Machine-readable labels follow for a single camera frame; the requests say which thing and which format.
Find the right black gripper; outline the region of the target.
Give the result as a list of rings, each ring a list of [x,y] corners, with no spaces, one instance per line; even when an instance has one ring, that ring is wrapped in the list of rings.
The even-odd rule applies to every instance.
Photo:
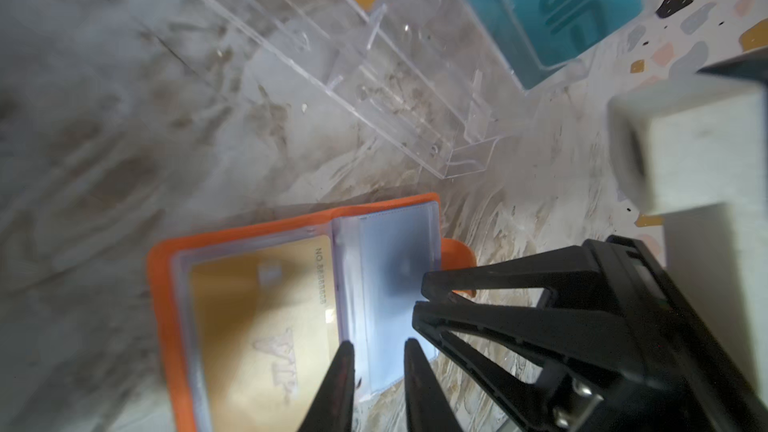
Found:
[[[543,290],[542,308],[459,290]],[[427,273],[413,327],[524,431],[763,431],[767,409],[641,241]],[[465,341],[540,367],[525,382]]]

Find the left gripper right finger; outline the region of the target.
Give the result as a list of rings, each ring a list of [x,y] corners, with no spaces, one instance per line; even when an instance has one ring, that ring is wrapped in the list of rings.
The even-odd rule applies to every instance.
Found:
[[[404,372],[407,430],[461,432],[430,363],[414,338],[405,343]]]

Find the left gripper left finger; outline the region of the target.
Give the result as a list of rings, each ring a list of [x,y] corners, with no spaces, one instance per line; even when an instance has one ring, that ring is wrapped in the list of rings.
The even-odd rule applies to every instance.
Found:
[[[352,430],[355,352],[349,341],[339,346],[298,432]]]

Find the orange card holder wallet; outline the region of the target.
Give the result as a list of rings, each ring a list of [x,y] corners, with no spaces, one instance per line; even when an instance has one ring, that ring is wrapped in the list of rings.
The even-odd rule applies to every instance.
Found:
[[[147,259],[180,431],[294,431],[344,342],[353,398],[398,383],[430,271],[475,265],[428,193],[169,239]]]

